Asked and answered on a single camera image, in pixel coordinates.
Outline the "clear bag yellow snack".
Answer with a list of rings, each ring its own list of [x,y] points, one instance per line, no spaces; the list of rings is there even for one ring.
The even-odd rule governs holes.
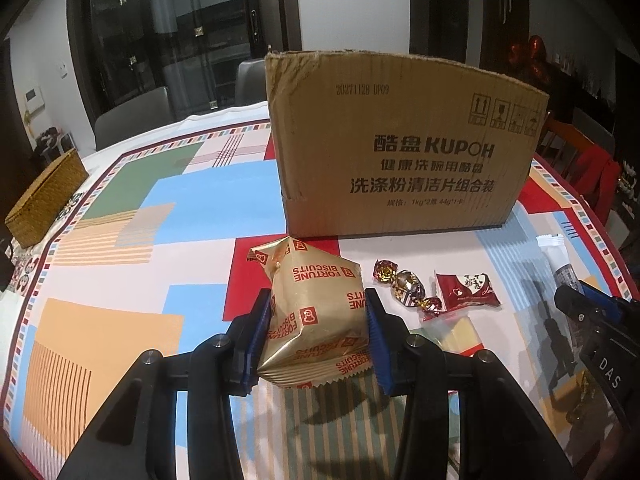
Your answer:
[[[484,349],[483,341],[467,315],[431,318],[411,333],[421,335],[442,350],[460,356],[474,356],[477,351]]]

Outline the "gold fortune biscuits packet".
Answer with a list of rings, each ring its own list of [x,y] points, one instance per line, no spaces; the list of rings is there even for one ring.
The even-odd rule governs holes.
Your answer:
[[[372,366],[358,263],[290,236],[253,247],[248,258],[271,282],[259,377],[281,388],[312,388]]]

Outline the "gold red wrapped candy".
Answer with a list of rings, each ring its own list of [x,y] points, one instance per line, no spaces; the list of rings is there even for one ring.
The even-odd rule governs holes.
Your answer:
[[[386,259],[376,260],[372,276],[378,283],[387,285],[394,298],[405,307],[420,309],[428,315],[444,312],[440,299],[427,295],[420,278],[412,271],[400,270],[397,263]]]

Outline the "dark long snack bar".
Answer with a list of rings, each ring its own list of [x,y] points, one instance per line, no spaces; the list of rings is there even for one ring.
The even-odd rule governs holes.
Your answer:
[[[576,292],[582,292],[582,283],[570,263],[570,256],[561,234],[544,234],[537,236],[537,244],[544,258],[547,259],[555,285],[566,285]]]

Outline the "red white snack packet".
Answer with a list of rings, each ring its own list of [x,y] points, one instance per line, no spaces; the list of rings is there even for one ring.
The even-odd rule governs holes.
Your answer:
[[[498,308],[501,306],[489,275],[486,273],[436,273],[433,285],[434,292],[421,304],[423,321],[470,307]]]

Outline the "colourful patterned tablecloth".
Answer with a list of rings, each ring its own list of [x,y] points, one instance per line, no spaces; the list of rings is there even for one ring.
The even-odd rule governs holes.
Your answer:
[[[140,134],[84,161],[72,210],[18,256],[1,297],[1,433],[35,476],[53,479],[139,354],[193,350],[224,332],[268,285],[250,248],[285,233],[268,108],[230,108]],[[500,304],[465,312],[473,348],[499,357],[571,460],[608,432],[605,400],[568,422],[582,375],[570,367],[566,319],[537,240],[564,237],[576,274],[609,295],[637,295],[605,228],[541,162],[498,229],[327,238],[319,247],[378,259],[424,283],[486,273]]]

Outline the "red wooden chair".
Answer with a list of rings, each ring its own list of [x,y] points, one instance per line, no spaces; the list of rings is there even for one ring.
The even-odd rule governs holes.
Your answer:
[[[622,174],[609,151],[549,112],[536,153],[582,196],[602,224],[608,221]]]

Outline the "brown cardboard box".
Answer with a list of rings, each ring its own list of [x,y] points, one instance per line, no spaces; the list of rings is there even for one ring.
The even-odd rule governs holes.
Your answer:
[[[288,232],[367,236],[501,226],[523,188],[548,96],[412,54],[271,53],[274,154]]]

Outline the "grey dining chair left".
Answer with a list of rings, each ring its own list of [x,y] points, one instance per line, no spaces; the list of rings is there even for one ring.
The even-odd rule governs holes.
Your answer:
[[[115,106],[94,124],[96,150],[176,121],[167,87],[160,87]]]

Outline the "woven wicker box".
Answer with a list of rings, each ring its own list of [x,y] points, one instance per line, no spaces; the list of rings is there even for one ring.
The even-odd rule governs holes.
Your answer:
[[[88,172],[76,148],[55,159],[36,177],[4,222],[21,248],[42,241],[55,218],[87,178]]]

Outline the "small black object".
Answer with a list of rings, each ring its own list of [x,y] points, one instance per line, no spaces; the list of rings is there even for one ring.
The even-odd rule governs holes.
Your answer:
[[[4,292],[9,286],[13,272],[14,264],[8,250],[11,245],[5,240],[1,243],[0,248],[0,292]]]

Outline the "red foil balloon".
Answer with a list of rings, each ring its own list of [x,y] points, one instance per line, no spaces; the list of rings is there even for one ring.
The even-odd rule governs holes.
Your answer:
[[[548,86],[547,49],[541,36],[530,36],[524,44],[512,44],[509,64],[515,78],[532,86]]]

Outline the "white shelf with clutter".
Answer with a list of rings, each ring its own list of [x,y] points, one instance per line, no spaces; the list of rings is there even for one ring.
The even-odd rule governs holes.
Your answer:
[[[59,128],[50,127],[36,139],[35,154],[47,164],[76,148],[73,136]]]

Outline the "black glass sliding door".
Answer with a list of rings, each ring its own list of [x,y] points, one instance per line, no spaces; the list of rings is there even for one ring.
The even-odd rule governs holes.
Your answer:
[[[298,0],[67,0],[90,122],[167,89],[178,117],[235,105],[239,65],[302,47]]]

